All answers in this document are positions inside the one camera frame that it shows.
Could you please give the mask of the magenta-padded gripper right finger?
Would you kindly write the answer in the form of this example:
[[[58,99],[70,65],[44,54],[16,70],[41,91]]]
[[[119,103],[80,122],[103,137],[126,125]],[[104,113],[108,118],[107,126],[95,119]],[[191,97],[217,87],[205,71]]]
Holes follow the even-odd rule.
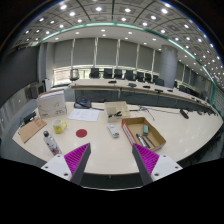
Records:
[[[136,143],[132,146],[143,185],[147,185],[182,169],[168,155],[157,153]]]

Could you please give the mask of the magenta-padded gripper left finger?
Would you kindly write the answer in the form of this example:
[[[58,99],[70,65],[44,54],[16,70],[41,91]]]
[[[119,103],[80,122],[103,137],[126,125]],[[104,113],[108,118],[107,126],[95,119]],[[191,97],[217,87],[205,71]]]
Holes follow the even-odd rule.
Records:
[[[90,154],[91,145],[87,143],[72,150],[66,155],[55,155],[42,166],[42,169],[79,185]]]

